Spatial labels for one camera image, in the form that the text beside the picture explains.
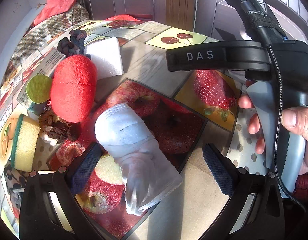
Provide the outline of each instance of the screw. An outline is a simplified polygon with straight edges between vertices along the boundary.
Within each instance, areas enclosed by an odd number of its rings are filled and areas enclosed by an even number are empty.
[[[30,172],[30,177],[34,177],[36,175],[36,171],[31,171]]]
[[[245,168],[239,167],[239,168],[238,168],[238,172],[239,172],[240,174],[246,174],[246,173],[247,173],[247,170],[246,170]]]
[[[66,172],[67,168],[65,166],[59,167],[58,171],[59,173],[64,173]]]
[[[275,174],[270,171],[270,172],[268,172],[268,176],[270,176],[271,178],[274,178]]]

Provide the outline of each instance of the gray handle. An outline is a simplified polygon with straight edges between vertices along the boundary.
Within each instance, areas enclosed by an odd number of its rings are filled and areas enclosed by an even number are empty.
[[[270,82],[258,81],[246,89],[257,111],[265,138],[266,167],[273,170],[273,146],[276,131],[276,114],[274,90]],[[305,139],[296,134],[289,133],[288,150],[281,179],[285,187],[293,192],[295,183],[304,159],[306,148]]]

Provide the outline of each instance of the blue gripper pad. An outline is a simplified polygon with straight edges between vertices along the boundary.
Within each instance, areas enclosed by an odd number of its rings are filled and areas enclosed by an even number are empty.
[[[203,147],[203,157],[222,193],[231,197],[238,181],[235,165],[213,144],[206,144]]]
[[[98,143],[91,143],[81,156],[76,157],[68,168],[67,184],[73,195],[83,191],[96,164],[101,158],[102,148]]]

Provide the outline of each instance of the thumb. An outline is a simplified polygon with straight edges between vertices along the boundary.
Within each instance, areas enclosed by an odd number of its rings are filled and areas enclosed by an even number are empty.
[[[288,131],[301,135],[308,141],[308,107],[285,109],[281,123]]]

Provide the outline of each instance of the human hand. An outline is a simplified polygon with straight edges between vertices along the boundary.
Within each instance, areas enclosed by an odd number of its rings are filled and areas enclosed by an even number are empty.
[[[238,100],[240,108],[253,108],[253,104],[248,95],[243,95]],[[283,110],[281,118],[282,125],[290,132],[301,135],[307,141],[304,161],[300,168],[299,174],[305,174],[308,172],[308,108],[307,107],[293,107]],[[254,114],[250,118],[248,125],[248,132],[255,134],[260,130],[260,121],[257,114]],[[255,145],[255,151],[257,154],[262,154],[265,150],[264,136],[261,135]]]

